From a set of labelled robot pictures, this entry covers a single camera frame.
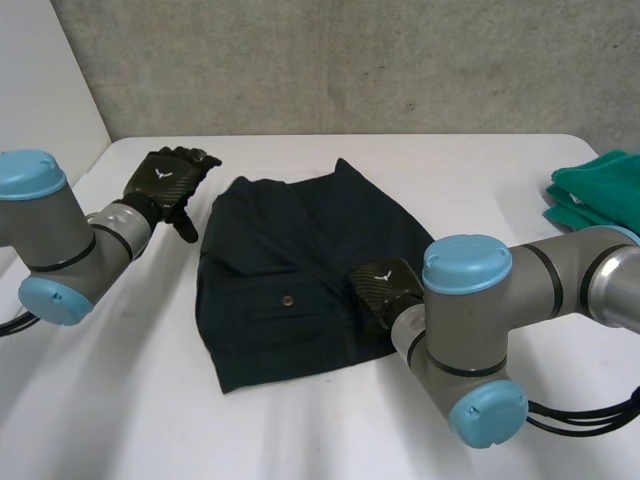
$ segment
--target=black ring band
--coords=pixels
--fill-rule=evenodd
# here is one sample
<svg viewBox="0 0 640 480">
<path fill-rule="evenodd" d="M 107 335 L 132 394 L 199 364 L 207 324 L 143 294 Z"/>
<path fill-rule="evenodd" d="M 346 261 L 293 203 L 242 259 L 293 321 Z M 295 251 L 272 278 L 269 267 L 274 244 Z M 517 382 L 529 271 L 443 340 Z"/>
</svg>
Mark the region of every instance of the black ring band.
<svg viewBox="0 0 640 480">
<path fill-rule="evenodd" d="M 429 360 L 431 360 L 431 363 L 433 363 L 440 370 L 450 375 L 455 375 L 457 377 L 467 377 L 467 378 L 488 377 L 489 375 L 498 373 L 507 364 L 507 357 L 505 356 L 500 363 L 497 363 L 493 367 L 482 368 L 480 370 L 462 370 L 460 368 L 450 367 L 449 365 L 445 365 L 444 363 L 439 362 L 433 357 L 433 355 L 431 355 L 431 353 L 429 353 L 428 350 L 427 350 L 427 356 L 429 357 Z"/>
<path fill-rule="evenodd" d="M 133 250 L 131 250 L 131 245 L 127 243 L 122 235 L 118 232 L 111 230 L 109 227 L 105 227 L 104 225 L 100 225 L 99 223 L 92 223 L 91 228 L 95 228 L 96 230 L 102 230 L 103 232 L 109 233 L 113 238 L 118 240 L 124 249 L 127 251 L 127 255 L 129 255 L 129 261 L 133 262 Z"/>
<path fill-rule="evenodd" d="M 63 268 L 67 268 L 68 266 L 73 265 L 74 263 L 78 263 L 80 260 L 87 257 L 93 251 L 94 248 L 96 248 L 95 233 L 93 234 L 93 238 L 91 239 L 91 242 L 89 243 L 87 248 L 82 250 L 75 257 L 70 258 L 69 260 L 65 260 L 64 262 L 54 263 L 53 265 L 46 265 L 44 267 L 34 267 L 32 265 L 27 265 L 27 268 L 32 272 L 36 272 L 36 273 L 47 273 L 47 272 L 55 272 L 57 270 L 62 270 Z"/>
<path fill-rule="evenodd" d="M 522 245 L 522 247 L 526 248 L 530 252 L 533 252 L 545 266 L 547 272 L 549 272 L 551 283 L 553 283 L 553 308 L 551 309 L 549 320 L 555 318 L 562 308 L 562 302 L 564 301 L 564 288 L 562 288 L 562 280 L 560 280 L 558 269 L 553 264 L 551 259 L 547 256 L 547 254 L 540 250 L 538 247 L 529 244 Z"/>
<path fill-rule="evenodd" d="M 614 245 L 613 247 L 607 248 L 600 255 L 596 257 L 596 259 L 591 262 L 589 268 L 587 268 L 586 272 L 584 272 L 584 277 L 582 277 L 582 283 L 580 284 L 580 307 L 582 308 L 582 314 L 586 317 L 591 317 L 591 312 L 589 311 L 589 287 L 591 286 L 591 280 L 593 280 L 593 275 L 595 275 L 596 270 L 600 266 L 604 260 L 611 255 L 616 250 L 620 250 L 624 247 L 630 247 L 631 245 Z"/>
<path fill-rule="evenodd" d="M 420 332 L 418 336 L 413 339 L 413 342 L 411 342 L 411 345 L 409 346 L 409 350 L 407 350 L 407 365 L 409 365 L 409 368 L 411 368 L 411 356 L 413 355 L 413 351 L 416 349 L 416 345 L 420 343 L 420 340 L 424 338 L 426 333 L 427 333 L 426 330 L 423 330 L 422 332 Z"/>
</svg>

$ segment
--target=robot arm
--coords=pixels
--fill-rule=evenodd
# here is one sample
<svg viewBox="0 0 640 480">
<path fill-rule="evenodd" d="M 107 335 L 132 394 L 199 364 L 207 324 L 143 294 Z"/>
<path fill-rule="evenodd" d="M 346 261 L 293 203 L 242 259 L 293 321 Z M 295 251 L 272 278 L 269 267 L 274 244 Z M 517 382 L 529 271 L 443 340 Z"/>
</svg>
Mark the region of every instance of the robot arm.
<svg viewBox="0 0 640 480">
<path fill-rule="evenodd" d="M 0 246 L 14 247 L 31 271 L 18 291 L 22 304 L 43 320 L 75 325 L 142 254 L 158 222 L 197 241 L 184 209 L 220 164 L 202 150 L 151 152 L 123 198 L 87 220 L 51 155 L 0 155 Z"/>
<path fill-rule="evenodd" d="M 640 333 L 638 244 L 637 235 L 618 227 L 513 248 L 484 235 L 447 237 L 427 249 L 422 282 L 407 282 L 409 267 L 396 265 L 383 323 L 451 429 L 475 448 L 500 444 L 522 427 L 530 404 L 506 373 L 509 331 L 580 313 Z M 352 282 L 366 298 L 380 282 L 376 275 L 365 281 L 362 271 Z M 420 283 L 424 301 L 404 295 Z M 381 297 L 368 298 L 372 304 Z"/>
</svg>

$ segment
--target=black cable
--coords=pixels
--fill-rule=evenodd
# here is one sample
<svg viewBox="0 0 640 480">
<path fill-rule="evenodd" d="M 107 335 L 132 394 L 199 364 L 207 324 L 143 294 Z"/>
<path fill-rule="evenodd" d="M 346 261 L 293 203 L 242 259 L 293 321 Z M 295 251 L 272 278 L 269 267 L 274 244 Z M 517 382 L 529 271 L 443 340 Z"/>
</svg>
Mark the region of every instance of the black cable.
<svg viewBox="0 0 640 480">
<path fill-rule="evenodd" d="M 607 408 L 587 410 L 582 412 L 569 412 L 545 407 L 536 402 L 529 402 L 529 411 L 532 414 L 551 418 L 556 422 L 574 425 L 578 427 L 600 426 L 591 430 L 564 430 L 539 422 L 531 417 L 527 422 L 547 432 L 566 437 L 594 437 L 612 432 L 626 425 L 640 415 L 640 387 L 631 395 L 629 400 Z"/>
<path fill-rule="evenodd" d="M 624 427 L 626 424 L 633 421 L 638 415 L 640 415 L 640 407 L 636 406 L 635 408 L 630 409 L 628 412 L 619 414 L 608 425 L 601 428 L 594 428 L 592 430 L 565 430 L 562 428 L 556 428 L 556 427 L 552 427 L 550 425 L 544 424 L 531 417 L 527 417 L 527 422 L 547 432 L 555 433 L 556 435 L 562 435 L 564 437 L 586 438 L 586 437 L 595 437 L 598 435 L 604 435 L 605 433 L 610 433 L 615 430 L 618 430 L 619 428 Z"/>
<path fill-rule="evenodd" d="M 572 419 L 593 419 L 593 418 L 602 418 L 602 417 L 610 417 L 612 415 L 617 415 L 618 413 L 626 412 L 630 407 L 638 403 L 638 399 L 634 399 L 633 397 L 636 394 L 633 393 L 632 398 L 629 400 L 625 400 L 624 402 L 618 403 L 617 405 L 613 405 L 607 408 L 599 408 L 596 410 L 586 410 L 583 412 L 568 412 L 565 410 L 555 410 L 553 408 L 545 407 L 544 405 L 540 405 L 536 402 L 529 402 L 529 409 L 533 413 L 539 413 L 540 415 L 544 415 L 545 417 L 563 417 L 563 418 L 572 418 Z"/>
<path fill-rule="evenodd" d="M 26 330 L 38 323 L 40 319 L 31 312 L 25 312 L 13 320 L 0 325 L 0 337 L 6 337 Z"/>
</svg>

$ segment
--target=gray metal cylinder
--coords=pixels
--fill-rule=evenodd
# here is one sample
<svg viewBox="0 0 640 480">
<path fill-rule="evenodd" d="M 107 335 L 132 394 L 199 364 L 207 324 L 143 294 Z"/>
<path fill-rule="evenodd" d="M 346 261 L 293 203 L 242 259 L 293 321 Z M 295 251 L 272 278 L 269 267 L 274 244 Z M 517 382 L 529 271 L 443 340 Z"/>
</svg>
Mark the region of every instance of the gray metal cylinder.
<svg viewBox="0 0 640 480">
<path fill-rule="evenodd" d="M 136 259 L 151 240 L 151 227 L 147 220 L 134 208 L 122 203 L 107 205 L 89 220 L 95 228 L 100 225 L 119 235 L 131 249 L 132 259 Z"/>
<path fill-rule="evenodd" d="M 30 267 L 65 262 L 93 241 L 82 209 L 66 184 L 42 198 L 0 201 L 2 243 L 11 245 Z"/>
<path fill-rule="evenodd" d="M 405 310 L 391 328 L 391 341 L 411 372 L 446 418 L 453 406 L 476 388 L 495 380 L 508 380 L 504 368 L 483 377 L 452 375 L 437 367 L 427 352 L 422 305 Z"/>
<path fill-rule="evenodd" d="M 593 319 L 640 333 L 640 248 L 624 247 L 597 267 L 589 285 Z"/>
</svg>

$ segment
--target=white table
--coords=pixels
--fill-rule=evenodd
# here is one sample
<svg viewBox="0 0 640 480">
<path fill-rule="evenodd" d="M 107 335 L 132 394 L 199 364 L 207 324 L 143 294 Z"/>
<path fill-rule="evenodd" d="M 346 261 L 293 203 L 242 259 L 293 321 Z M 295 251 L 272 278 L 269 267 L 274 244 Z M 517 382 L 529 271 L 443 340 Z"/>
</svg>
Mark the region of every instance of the white table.
<svg viewBox="0 0 640 480">
<path fill-rule="evenodd" d="M 150 150 L 199 147 L 224 161 L 191 200 L 202 232 L 239 175 L 296 181 L 338 157 L 436 238 L 485 233 L 509 245 L 557 234 L 541 216 L 551 171 L 594 158 L 563 135 L 137 138 L 116 142 L 77 184 L 86 212 L 119 196 Z M 0 478 L 636 479 L 640 421 L 595 439 L 527 425 L 488 450 L 465 447 L 398 355 L 222 395 L 194 320 L 198 246 L 160 227 L 90 317 L 41 322 L 0 346 Z M 0 279 L 0 315 L 26 276 Z M 638 383 L 640 339 L 577 315 L 511 335 L 509 372 L 531 399 L 564 409 L 622 401 Z"/>
</svg>

